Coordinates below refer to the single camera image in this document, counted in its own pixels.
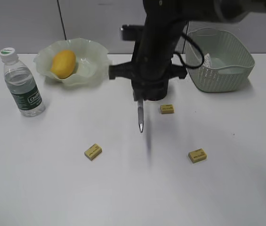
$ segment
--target green bottle label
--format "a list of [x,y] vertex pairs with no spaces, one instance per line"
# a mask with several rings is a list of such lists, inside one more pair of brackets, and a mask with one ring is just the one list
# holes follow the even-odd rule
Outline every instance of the green bottle label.
[[14,97],[18,108],[24,111],[36,108],[42,103],[42,98],[40,96],[37,85],[35,85],[35,87],[27,93],[11,94]]

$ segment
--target woven basket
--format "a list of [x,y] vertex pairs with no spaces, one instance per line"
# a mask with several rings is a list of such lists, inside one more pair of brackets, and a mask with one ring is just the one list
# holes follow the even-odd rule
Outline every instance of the woven basket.
[[[201,66],[188,72],[196,87],[204,92],[229,92],[237,90],[251,73],[255,61],[233,34],[214,28],[203,28],[189,33],[201,47],[204,55],[210,54],[212,67]],[[189,43],[186,46],[186,62],[199,65],[201,56]]]

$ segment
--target white bowl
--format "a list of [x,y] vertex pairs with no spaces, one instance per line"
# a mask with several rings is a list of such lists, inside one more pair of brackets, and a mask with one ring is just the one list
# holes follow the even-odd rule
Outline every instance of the white bowl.
[[[76,55],[76,67],[72,75],[59,79],[50,69],[53,57],[62,50],[69,49]],[[57,41],[42,49],[34,58],[39,74],[61,81],[66,85],[87,84],[93,80],[103,80],[108,76],[111,61],[107,57],[108,50],[97,42],[86,39]]]

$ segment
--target black cable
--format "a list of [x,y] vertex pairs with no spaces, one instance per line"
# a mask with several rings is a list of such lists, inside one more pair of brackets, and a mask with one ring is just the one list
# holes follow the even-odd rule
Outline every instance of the black cable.
[[59,6],[59,1],[58,0],[56,0],[56,1],[57,1],[57,7],[58,7],[59,16],[61,18],[61,23],[62,23],[62,29],[63,29],[63,33],[64,33],[64,38],[65,38],[65,40],[67,40],[67,36],[66,36],[66,32],[65,32],[65,27],[64,27],[64,22],[63,22],[63,17],[62,17],[62,11],[61,11],[61,8]]
[[183,58],[181,57],[181,54],[179,52],[174,52],[175,55],[177,55],[179,57],[179,60],[181,62],[181,64],[185,67],[185,68],[189,68],[189,69],[197,69],[197,68],[200,68],[204,62],[205,62],[205,56],[200,48],[200,46],[194,42],[194,40],[192,38],[190,38],[187,34],[185,33],[182,33],[181,34],[182,38],[184,38],[186,41],[188,41],[201,55],[202,57],[202,62],[200,65],[197,65],[197,66],[191,66],[191,65],[187,65]]
[[[187,22],[186,32],[188,32],[188,29],[189,29],[189,21]],[[182,54],[184,53],[184,50],[185,50],[185,44],[186,44],[186,40],[184,40],[184,45],[183,45],[183,49],[182,49]]]

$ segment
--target small yellow block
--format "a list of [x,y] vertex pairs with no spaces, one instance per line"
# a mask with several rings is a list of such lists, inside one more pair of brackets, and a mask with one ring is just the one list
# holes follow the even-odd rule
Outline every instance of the small yellow block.
[[193,163],[205,160],[207,158],[207,154],[204,152],[203,149],[190,152],[188,156]]
[[101,152],[102,152],[101,147],[97,144],[94,144],[91,148],[85,151],[85,156],[92,161]]
[[161,105],[160,110],[161,114],[172,114],[175,112],[173,105]]

